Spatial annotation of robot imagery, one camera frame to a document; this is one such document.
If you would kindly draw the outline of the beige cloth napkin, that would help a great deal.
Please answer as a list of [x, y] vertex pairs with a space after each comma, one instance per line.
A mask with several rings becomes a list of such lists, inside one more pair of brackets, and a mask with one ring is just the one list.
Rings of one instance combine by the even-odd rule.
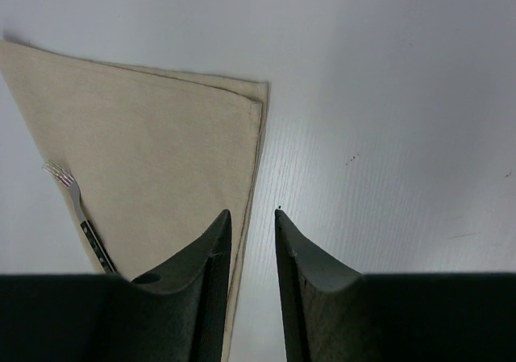
[[1, 45], [1, 72], [45, 160], [71, 173], [117, 273], [133, 280], [231, 214], [221, 360], [235, 313], [268, 89]]

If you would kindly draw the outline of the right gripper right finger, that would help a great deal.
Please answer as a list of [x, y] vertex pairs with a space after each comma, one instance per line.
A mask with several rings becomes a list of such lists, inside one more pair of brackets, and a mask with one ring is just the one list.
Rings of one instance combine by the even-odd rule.
[[290, 361], [512, 361], [513, 273], [382, 273], [349, 268], [275, 213]]

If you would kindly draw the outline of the silver fork black handle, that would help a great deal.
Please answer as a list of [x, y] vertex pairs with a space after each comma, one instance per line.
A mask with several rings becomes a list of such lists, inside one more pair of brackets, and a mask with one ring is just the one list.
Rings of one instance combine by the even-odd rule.
[[43, 170], [58, 181], [68, 192], [73, 204], [73, 209], [77, 216], [82, 232], [85, 235], [91, 249], [97, 257], [102, 269], [105, 273], [117, 273], [118, 269], [114, 265], [102, 240], [95, 231], [92, 223], [86, 217], [85, 211], [81, 203], [80, 186], [71, 173], [66, 172], [58, 164], [48, 160], [43, 165]]

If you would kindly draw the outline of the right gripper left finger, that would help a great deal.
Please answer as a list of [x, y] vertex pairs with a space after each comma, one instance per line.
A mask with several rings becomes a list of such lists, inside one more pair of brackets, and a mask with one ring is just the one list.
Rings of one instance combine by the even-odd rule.
[[133, 280], [114, 274], [4, 275], [4, 361], [218, 361], [231, 214]]

